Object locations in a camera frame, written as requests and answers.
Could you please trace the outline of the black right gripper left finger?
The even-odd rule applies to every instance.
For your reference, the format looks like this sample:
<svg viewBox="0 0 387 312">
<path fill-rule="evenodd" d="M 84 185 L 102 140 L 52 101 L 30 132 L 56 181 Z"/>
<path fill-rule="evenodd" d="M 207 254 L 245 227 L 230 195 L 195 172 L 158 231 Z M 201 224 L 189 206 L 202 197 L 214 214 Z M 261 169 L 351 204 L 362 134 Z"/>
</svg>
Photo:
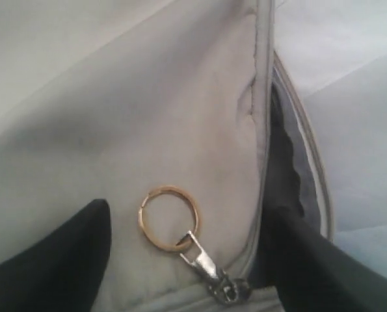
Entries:
<svg viewBox="0 0 387 312">
<path fill-rule="evenodd" d="M 0 311 L 90 311 L 110 250 L 110 208 L 94 200 L 0 264 Z"/>
</svg>

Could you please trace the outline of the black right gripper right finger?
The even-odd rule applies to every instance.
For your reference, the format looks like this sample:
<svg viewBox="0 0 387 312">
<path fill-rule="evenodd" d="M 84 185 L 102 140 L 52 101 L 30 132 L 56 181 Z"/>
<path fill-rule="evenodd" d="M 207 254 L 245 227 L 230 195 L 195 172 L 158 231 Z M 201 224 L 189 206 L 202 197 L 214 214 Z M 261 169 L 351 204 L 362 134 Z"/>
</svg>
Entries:
<svg viewBox="0 0 387 312">
<path fill-rule="evenodd" d="M 287 203 L 263 200 L 261 284 L 285 311 L 387 311 L 387 278 L 310 227 Z"/>
</svg>

